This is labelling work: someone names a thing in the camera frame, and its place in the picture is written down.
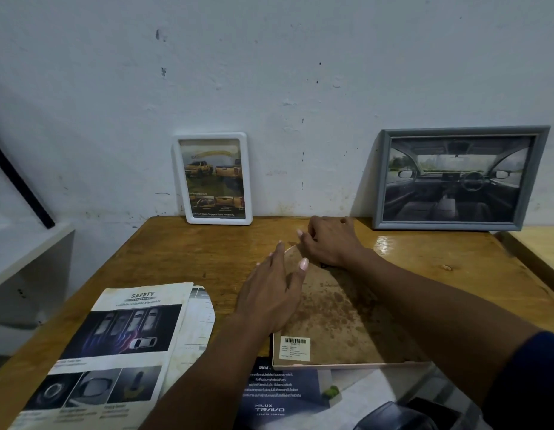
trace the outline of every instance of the windshield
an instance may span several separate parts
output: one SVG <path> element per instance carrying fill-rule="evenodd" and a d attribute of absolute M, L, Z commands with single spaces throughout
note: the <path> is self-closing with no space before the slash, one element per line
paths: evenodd
<path fill-rule="evenodd" d="M 419 155 L 418 165 L 424 173 L 486 172 L 496 155 Z"/>

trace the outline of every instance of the dark blue sleeve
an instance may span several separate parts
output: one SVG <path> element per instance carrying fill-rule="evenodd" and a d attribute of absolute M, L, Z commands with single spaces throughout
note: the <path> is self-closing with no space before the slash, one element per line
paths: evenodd
<path fill-rule="evenodd" d="M 514 353 L 482 406 L 494 430 L 554 428 L 554 334 L 540 332 Z"/>

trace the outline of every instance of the picture frame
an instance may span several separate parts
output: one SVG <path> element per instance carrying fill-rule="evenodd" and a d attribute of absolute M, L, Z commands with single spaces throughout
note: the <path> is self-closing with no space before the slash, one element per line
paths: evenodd
<path fill-rule="evenodd" d="M 253 220 L 247 135 L 178 135 L 177 184 L 188 223 L 249 225 Z"/>
<path fill-rule="evenodd" d="M 384 129 L 374 229 L 519 231 L 548 125 Z"/>

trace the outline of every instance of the barcode label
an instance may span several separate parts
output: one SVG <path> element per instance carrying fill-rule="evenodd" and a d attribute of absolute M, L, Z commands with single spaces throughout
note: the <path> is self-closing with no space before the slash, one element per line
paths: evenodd
<path fill-rule="evenodd" d="M 281 337 L 279 359 L 291 361 L 311 361 L 311 339 L 297 337 Z"/>
<path fill-rule="evenodd" d="M 306 344 L 306 338 L 285 338 L 285 342 L 293 342 L 295 344 Z"/>

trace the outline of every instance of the black pole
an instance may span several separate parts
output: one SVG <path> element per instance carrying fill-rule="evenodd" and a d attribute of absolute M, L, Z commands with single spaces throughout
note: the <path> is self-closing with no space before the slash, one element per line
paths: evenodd
<path fill-rule="evenodd" d="M 27 186 L 27 184 L 24 182 L 22 177 L 19 175 L 18 172 L 16 172 L 16 169 L 14 166 L 8 161 L 8 158 L 6 155 L 2 153 L 0 150 L 0 168 L 4 172 L 4 174 L 8 177 L 10 182 L 16 187 L 16 190 L 19 191 L 19 193 L 22 195 L 24 200 L 30 205 L 30 208 L 32 208 L 32 211 L 35 212 L 35 214 L 38 216 L 40 221 L 46 226 L 46 229 L 50 229 L 54 227 L 56 224 L 54 223 L 54 220 L 52 220 L 52 217 L 48 214 L 48 212 L 44 209 L 40 201 L 37 199 L 36 196 L 34 196 L 34 193 L 32 193 L 32 190 L 30 187 Z"/>

